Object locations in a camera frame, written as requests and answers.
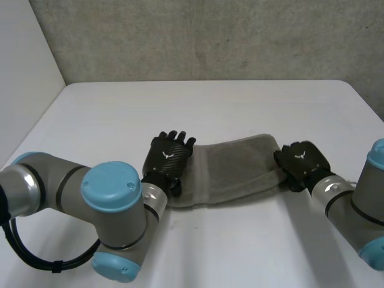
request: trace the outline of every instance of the folded cloth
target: folded cloth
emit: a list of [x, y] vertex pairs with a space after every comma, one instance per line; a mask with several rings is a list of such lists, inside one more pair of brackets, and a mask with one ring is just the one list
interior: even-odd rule
[[261, 134], [213, 145], [195, 145], [181, 177], [182, 193], [168, 207], [218, 204], [256, 193], [280, 191], [286, 179], [273, 153], [276, 140]]

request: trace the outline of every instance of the robotic hand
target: robotic hand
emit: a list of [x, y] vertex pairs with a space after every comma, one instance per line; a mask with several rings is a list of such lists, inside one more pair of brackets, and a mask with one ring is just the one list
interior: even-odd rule
[[307, 188], [358, 255], [373, 269], [384, 271], [384, 139], [368, 153], [356, 188], [331, 172], [311, 142], [283, 146], [274, 158], [287, 175], [289, 189]]
[[[29, 266], [53, 273], [76, 268], [92, 258], [100, 275], [133, 281], [141, 269], [168, 196], [181, 191], [179, 178], [193, 153], [195, 138], [161, 132], [151, 143], [140, 181], [134, 167], [112, 161], [89, 168], [47, 153], [21, 155], [0, 172], [0, 223], [8, 243]], [[93, 224], [99, 239], [70, 261], [34, 256], [17, 232], [16, 217], [46, 208]]]
[[196, 139], [191, 137], [186, 143], [186, 133], [181, 131], [177, 139], [176, 131], [168, 135], [161, 132], [153, 138], [151, 148], [143, 166], [143, 183], [153, 183], [160, 187], [168, 196], [180, 196], [180, 177], [192, 156]]
[[331, 176], [331, 166], [311, 142], [295, 142], [274, 152], [277, 164], [287, 175], [287, 185], [293, 192], [311, 188], [318, 177]]

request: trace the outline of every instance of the robot finger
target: robot finger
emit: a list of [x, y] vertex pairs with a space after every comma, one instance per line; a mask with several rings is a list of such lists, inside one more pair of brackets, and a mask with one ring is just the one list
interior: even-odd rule
[[196, 138], [191, 137], [186, 142], [185, 147], [187, 147], [188, 149], [192, 149], [195, 142], [196, 142]]
[[179, 133], [178, 140], [179, 140], [180, 142], [183, 142], [184, 139], [185, 139], [185, 136], [186, 136], [186, 135], [187, 135], [187, 133], [186, 133], [185, 131], [181, 131], [181, 132]]
[[169, 140], [175, 139], [177, 133], [178, 133], [177, 131], [172, 130], [170, 133], [168, 133], [168, 136], [166, 137], [166, 139], [169, 139]]
[[164, 139], [165, 137], [167, 137], [167, 133], [165, 133], [164, 131], [160, 132], [160, 134], [158, 135], [159, 138], [161, 139]]

